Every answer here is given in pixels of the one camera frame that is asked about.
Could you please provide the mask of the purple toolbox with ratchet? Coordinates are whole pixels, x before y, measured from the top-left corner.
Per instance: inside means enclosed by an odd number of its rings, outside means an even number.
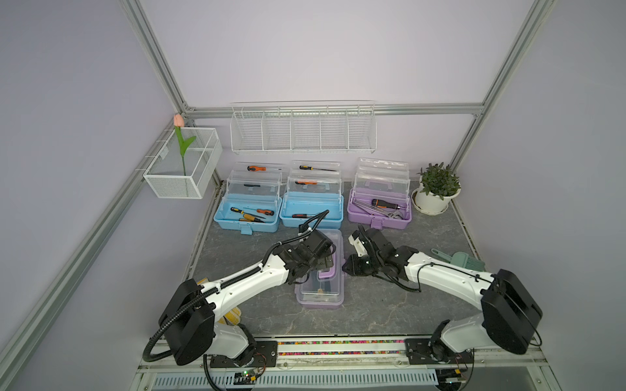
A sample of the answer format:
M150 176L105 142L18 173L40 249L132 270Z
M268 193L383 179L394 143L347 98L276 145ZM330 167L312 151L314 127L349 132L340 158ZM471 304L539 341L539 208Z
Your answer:
M343 238L339 230L328 229L321 232L334 243L333 265L326 270L311 272L308 279L295 287L294 292L297 302L304 308L334 310L342 305L345 296Z

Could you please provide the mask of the purple toolbox with wrench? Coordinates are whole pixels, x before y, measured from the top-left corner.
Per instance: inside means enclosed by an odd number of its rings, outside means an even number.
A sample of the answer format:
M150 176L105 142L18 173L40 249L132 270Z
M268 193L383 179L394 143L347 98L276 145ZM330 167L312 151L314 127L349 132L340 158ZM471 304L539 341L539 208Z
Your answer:
M408 163L362 157L358 159L353 186L350 190L347 204L348 220L352 223L369 225L379 230L383 228L403 230L412 220L409 190ZM406 204L406 210L389 210L401 212L404 215L404 220L368 213L351 203L352 200L360 200L371 205L372 199Z

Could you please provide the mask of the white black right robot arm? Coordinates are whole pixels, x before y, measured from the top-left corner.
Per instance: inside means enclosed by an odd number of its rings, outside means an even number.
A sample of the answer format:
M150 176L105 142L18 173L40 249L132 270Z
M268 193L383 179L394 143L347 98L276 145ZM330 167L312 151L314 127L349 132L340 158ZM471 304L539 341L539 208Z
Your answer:
M355 249L342 270L351 276L371 276L410 293L436 288L479 310L471 317L441 322L425 344L437 363L478 348L497 346L524 355L539 346L537 327L543 311L515 273L495 274L454 266L409 246L395 247L378 229L359 226L348 239Z

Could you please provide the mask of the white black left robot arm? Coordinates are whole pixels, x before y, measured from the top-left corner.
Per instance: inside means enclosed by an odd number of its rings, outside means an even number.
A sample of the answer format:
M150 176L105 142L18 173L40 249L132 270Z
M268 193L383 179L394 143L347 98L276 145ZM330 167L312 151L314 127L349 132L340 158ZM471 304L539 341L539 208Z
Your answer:
M182 282L143 350L143 361L171 357L184 366L204 355L218 355L237 367L250 365L258 353L251 332L242 324L221 324L221 319L260 293L303 283L314 270L331 267L336 247L318 228L328 214L325 210L308 218L297 236L276 242L261 261L244 270L206 283Z

